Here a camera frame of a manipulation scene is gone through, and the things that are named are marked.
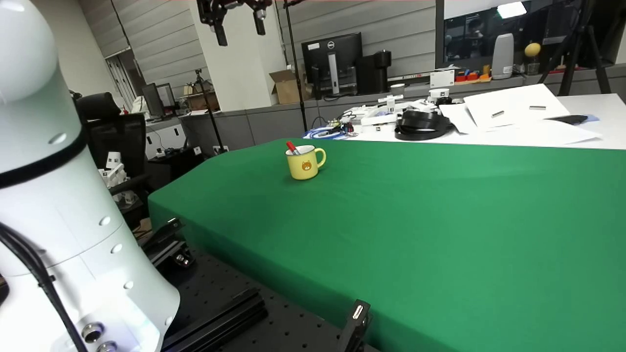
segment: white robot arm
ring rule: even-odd
[[[54,34],[30,0],[0,0],[0,63],[0,237],[34,249],[20,247],[42,259],[83,339],[81,347],[71,339],[20,251],[0,245],[11,288],[0,304],[3,351],[161,351],[181,296],[103,185]]]

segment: box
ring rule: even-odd
[[[300,103],[298,83],[294,71],[271,73],[277,87],[277,101],[281,106],[294,106]]]

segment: mug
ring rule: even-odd
[[[318,171],[328,165],[328,151],[316,149],[314,146],[296,148],[296,155],[287,151],[288,167],[294,181],[312,181],[318,177]]]

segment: chair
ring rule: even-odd
[[[120,118],[120,108],[110,93],[83,97],[75,104],[83,122]]]
[[[148,212],[150,175],[146,173],[146,118],[144,114],[120,116],[112,95],[95,95],[77,101],[77,110],[87,132],[87,142],[99,169],[107,167],[110,151],[122,153],[128,183],[110,189],[112,196],[134,192],[136,202],[118,204],[126,224],[136,230]]]

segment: green table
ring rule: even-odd
[[[318,146],[316,181],[277,142],[208,161],[152,216],[337,325],[371,302],[382,351],[626,351],[625,151]]]

